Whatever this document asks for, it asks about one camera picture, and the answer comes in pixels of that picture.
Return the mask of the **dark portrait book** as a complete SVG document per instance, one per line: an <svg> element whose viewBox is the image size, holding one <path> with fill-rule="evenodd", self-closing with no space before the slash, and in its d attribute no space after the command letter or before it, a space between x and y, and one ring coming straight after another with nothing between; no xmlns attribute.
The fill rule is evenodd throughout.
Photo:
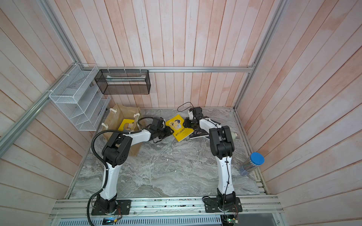
<svg viewBox="0 0 362 226"><path fill-rule="evenodd" d="M212 128L221 128L219 122L213 121L209 117L204 117L200 120L192 120L190 122L190 128L193 132L189 135L190 139L206 137L209 138L209 130Z"/></svg>

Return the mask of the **yellow book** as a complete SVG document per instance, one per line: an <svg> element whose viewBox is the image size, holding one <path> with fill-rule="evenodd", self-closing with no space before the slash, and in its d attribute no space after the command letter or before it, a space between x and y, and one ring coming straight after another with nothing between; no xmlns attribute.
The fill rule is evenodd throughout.
<svg viewBox="0 0 362 226"><path fill-rule="evenodd" d="M166 126L169 126L173 131L173 136L178 142L181 142L186 137L191 135L194 130L183 126L184 119L180 115L176 115L170 120L166 121Z"/></svg>
<svg viewBox="0 0 362 226"><path fill-rule="evenodd" d="M136 127L135 120L134 119L123 119L118 130L119 131L134 131Z"/></svg>

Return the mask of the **brown canvas tote bag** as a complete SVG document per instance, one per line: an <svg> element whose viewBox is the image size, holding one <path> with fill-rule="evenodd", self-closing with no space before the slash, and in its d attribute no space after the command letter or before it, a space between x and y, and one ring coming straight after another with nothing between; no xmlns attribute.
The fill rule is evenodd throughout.
<svg viewBox="0 0 362 226"><path fill-rule="evenodd" d="M141 110L138 107L127 107L116 104L113 106L105 122L101 124L102 131L105 130L118 130L118 131L137 131L139 126L136 119L142 117Z"/></svg>

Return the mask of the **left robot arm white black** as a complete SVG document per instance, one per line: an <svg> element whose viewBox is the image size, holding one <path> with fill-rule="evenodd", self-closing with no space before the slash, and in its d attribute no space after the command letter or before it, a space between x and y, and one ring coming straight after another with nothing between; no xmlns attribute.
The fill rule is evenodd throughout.
<svg viewBox="0 0 362 226"><path fill-rule="evenodd" d="M143 142L153 141L157 143L174 133L171 127L166 125L163 118L150 117L152 123L143 127L140 125L140 118L137 123L140 126L138 131L118 131L118 130L105 130L98 133L91 143L91 149L94 155L104 164L103 185L99 192L96 194L95 206L100 207L104 212L111 214L117 209L117 181L121 169L121 165L125 163L128 158L131 147ZM106 145L102 150L102 157L100 157L94 148L94 143L98 136L110 133Z"/></svg>

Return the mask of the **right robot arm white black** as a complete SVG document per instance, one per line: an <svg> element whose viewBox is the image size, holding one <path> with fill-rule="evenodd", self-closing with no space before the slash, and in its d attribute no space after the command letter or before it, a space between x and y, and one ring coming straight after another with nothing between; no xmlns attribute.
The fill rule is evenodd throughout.
<svg viewBox="0 0 362 226"><path fill-rule="evenodd" d="M236 204L236 193L232 183L232 155L235 150L235 136L229 126L204 116L201 107L193 107L188 111L184 127L202 129L209 135L210 150L216 158L218 166L219 182L217 188L217 204L221 210Z"/></svg>

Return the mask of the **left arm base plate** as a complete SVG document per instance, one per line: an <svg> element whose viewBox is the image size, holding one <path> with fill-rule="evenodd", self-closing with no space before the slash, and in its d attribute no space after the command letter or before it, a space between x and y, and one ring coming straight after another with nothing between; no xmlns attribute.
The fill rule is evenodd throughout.
<svg viewBox="0 0 362 226"><path fill-rule="evenodd" d="M100 215L129 215L131 200L97 200L91 211L92 216Z"/></svg>

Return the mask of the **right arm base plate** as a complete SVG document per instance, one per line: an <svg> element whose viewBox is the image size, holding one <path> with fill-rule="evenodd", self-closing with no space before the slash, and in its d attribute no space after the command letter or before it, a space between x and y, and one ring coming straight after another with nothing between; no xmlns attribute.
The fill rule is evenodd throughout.
<svg viewBox="0 0 362 226"><path fill-rule="evenodd" d="M219 198L211 198L209 196L202 197L206 213L239 213L243 212L240 199L237 197L235 202L223 203L223 200Z"/></svg>

